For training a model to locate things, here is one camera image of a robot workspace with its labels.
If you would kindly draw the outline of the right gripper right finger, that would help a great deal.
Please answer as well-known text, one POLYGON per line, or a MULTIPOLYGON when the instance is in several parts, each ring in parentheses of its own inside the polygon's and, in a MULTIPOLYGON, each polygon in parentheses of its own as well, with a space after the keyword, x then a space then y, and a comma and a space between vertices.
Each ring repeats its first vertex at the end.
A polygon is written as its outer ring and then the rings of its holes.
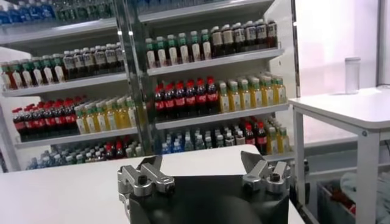
POLYGON ((289 191, 292 174, 287 162, 270 164, 262 155, 245 151, 241 151, 240 155, 246 171, 242 177, 242 186, 246 192, 284 194, 289 191))

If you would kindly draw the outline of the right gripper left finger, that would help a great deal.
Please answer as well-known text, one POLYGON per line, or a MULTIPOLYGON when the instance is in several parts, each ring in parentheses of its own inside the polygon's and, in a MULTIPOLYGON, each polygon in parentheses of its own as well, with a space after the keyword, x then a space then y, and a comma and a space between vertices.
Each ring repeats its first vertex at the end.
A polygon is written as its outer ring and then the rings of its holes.
POLYGON ((117 171, 119 200, 130 213, 130 197, 148 197, 154 192, 172 195, 176 184, 172 176, 161 172, 162 155, 146 157, 137 167, 121 166, 117 171))

